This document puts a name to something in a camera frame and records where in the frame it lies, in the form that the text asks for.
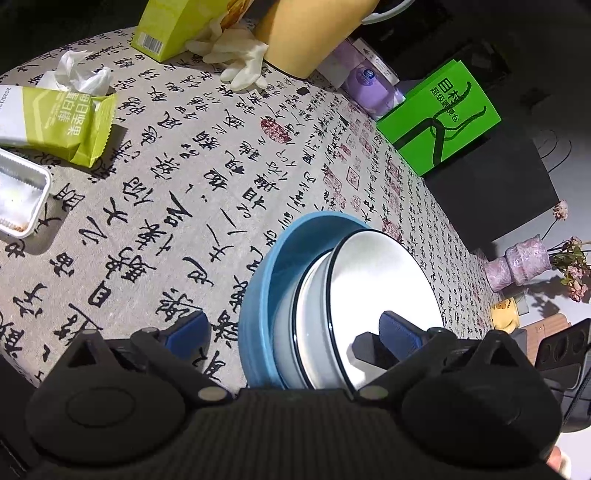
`plastic food container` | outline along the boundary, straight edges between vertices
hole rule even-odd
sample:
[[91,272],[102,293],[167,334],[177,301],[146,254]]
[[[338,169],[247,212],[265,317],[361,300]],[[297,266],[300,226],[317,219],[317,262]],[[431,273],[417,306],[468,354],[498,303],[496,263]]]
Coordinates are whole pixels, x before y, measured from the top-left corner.
[[51,188],[50,173],[0,148],[0,231],[30,235]]

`yellow snack package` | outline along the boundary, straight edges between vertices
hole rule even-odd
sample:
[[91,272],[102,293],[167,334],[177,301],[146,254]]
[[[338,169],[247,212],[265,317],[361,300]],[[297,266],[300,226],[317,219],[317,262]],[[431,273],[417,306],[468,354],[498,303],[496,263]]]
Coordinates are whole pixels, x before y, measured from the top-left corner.
[[131,46],[163,62],[186,51],[203,27],[220,18],[222,29],[242,18],[252,0],[149,0]]
[[31,147],[91,167],[109,138],[117,98],[0,85],[0,145]]

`blue gripper pad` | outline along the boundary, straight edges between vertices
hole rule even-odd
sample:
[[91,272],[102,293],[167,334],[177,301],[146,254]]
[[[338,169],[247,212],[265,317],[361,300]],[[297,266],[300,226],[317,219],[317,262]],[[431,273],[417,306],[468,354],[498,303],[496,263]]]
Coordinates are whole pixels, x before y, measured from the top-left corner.
[[379,340],[400,362],[419,350],[427,338],[424,330],[394,312],[384,312],[378,327]]
[[212,327],[201,310],[178,319],[170,328],[160,332],[164,346],[182,360],[191,360],[199,349],[209,346]]

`blue bowl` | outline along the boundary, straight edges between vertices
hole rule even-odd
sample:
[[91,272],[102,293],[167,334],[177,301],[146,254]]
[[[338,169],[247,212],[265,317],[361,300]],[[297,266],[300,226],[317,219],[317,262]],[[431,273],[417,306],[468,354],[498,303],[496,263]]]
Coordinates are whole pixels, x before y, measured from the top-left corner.
[[294,221],[252,276],[238,322],[238,349],[250,387],[285,388],[273,357],[273,320],[288,286],[346,235],[369,227],[337,212],[314,212]]

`pink vase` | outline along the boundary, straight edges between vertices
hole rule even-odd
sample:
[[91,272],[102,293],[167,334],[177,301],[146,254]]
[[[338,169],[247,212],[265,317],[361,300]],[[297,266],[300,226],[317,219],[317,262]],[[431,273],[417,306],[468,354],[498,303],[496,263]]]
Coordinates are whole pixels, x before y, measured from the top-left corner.
[[523,285],[552,268],[548,251],[539,235],[509,247],[504,257],[485,265],[492,291],[501,291],[513,282]]

